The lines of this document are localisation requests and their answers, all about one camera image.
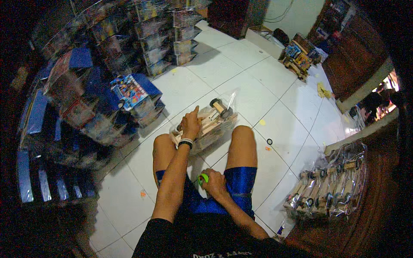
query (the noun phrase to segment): forearm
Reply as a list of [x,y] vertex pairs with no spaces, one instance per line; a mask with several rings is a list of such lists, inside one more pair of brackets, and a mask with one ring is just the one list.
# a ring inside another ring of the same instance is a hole
[[257,239],[269,238],[265,230],[248,216],[228,194],[217,201],[226,209],[235,224]]
[[163,218],[173,222],[182,203],[189,151],[190,147],[187,144],[180,145],[169,163],[159,186],[152,218]]

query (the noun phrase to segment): thigh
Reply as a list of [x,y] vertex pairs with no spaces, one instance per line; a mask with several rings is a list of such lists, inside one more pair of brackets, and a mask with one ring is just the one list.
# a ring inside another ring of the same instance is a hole
[[225,169],[236,167],[257,167],[257,149],[254,132],[248,126],[239,125],[233,133]]
[[156,172],[166,170],[168,168],[175,152],[175,144],[171,141],[168,134],[162,134],[155,138],[152,156],[153,174],[156,183],[158,182]]

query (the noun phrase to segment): debris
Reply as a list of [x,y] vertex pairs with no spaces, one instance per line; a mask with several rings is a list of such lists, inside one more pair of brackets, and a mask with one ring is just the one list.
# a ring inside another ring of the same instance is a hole
[[317,92],[320,98],[326,97],[329,99],[332,96],[332,92],[324,88],[323,82],[317,83]]

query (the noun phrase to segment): person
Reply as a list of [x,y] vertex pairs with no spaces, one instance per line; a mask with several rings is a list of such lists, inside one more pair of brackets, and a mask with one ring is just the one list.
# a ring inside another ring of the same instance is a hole
[[[199,107],[182,118],[182,139],[194,140],[201,128]],[[204,170],[204,199],[186,169],[190,143],[175,144],[168,134],[154,141],[153,172],[158,185],[155,208],[133,257],[308,257],[270,238],[254,221],[251,190],[257,171],[254,133],[237,126],[224,174]]]

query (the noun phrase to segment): cable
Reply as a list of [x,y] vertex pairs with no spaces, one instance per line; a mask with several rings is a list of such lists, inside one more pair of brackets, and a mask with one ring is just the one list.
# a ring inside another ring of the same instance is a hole
[[[287,13],[290,11],[293,2],[294,2],[294,0],[291,0],[290,4],[287,6],[287,8],[285,9],[285,11],[282,13],[282,15],[280,15],[280,16],[278,16],[278,17],[275,17],[275,18],[265,19],[264,21],[265,21],[265,22],[268,22],[268,23],[277,23],[277,22],[282,21],[282,20],[286,17]],[[280,18],[280,17],[281,17],[281,20],[279,20],[279,21],[269,21],[269,20],[278,19],[278,18]]]

